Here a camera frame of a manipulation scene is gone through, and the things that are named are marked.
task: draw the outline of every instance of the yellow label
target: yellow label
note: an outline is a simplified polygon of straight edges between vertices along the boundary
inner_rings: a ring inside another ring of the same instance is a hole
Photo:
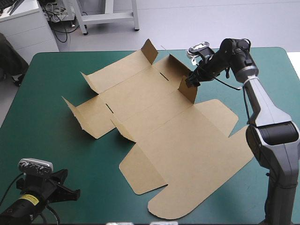
[[[19,199],[25,199],[25,200],[28,200],[30,201],[33,205],[37,205],[39,203],[39,200],[33,196],[33,195],[23,195],[21,198]]]

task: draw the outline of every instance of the white table frame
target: white table frame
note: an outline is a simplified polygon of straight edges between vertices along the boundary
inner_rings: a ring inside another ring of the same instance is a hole
[[[131,1],[132,1],[132,12],[113,13],[114,0],[105,0],[105,13],[97,14],[97,15],[83,15],[79,0],[71,0],[71,3],[74,7],[74,12],[78,20],[80,29],[84,35],[87,35],[88,24],[134,21],[135,30],[139,30],[140,27],[138,22],[136,0],[131,0]]]

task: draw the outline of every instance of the green table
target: green table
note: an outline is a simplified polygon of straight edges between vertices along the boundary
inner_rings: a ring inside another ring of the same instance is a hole
[[[67,168],[65,182],[80,188],[77,202],[52,204],[62,223],[100,224],[109,221],[149,223],[161,220],[147,210],[148,201],[160,190],[135,195],[119,171],[119,163],[133,143],[114,129],[98,140],[81,130],[61,96],[79,105],[96,94],[79,71],[90,74],[131,52],[55,52],[39,53],[31,62],[6,119],[0,129],[0,193],[19,173],[21,158],[39,158],[53,162],[54,170]],[[171,51],[192,68],[184,50]],[[160,51],[158,59],[167,55]],[[253,48],[252,56],[260,69],[260,80],[276,105],[300,125],[299,79],[281,48]],[[240,86],[231,77],[227,80]],[[242,92],[216,82],[206,82],[198,91],[197,102],[218,98],[240,118],[234,131],[246,124]],[[240,172],[187,216],[186,224],[257,224],[264,218],[267,196],[267,170],[253,159]],[[18,198],[12,188],[1,210]],[[298,189],[293,221],[300,223]]]

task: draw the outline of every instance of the person's leg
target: person's leg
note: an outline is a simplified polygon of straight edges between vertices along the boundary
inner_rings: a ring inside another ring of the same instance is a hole
[[[0,33],[0,68],[10,76],[24,75],[27,72],[27,62],[14,50],[12,45]]]

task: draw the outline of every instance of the desk leg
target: desk leg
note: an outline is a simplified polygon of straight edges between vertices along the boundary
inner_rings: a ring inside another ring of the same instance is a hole
[[[132,0],[132,10],[133,10],[133,20],[135,22],[135,30],[138,31],[140,29],[140,26],[139,26],[139,19],[137,16],[136,0]]]
[[[78,20],[81,32],[86,35],[86,34],[88,34],[88,32],[86,30],[85,24],[83,23],[83,19],[82,19],[83,12],[81,10],[80,3],[78,0],[71,0],[71,1],[72,1],[74,12],[75,12],[76,18]]]

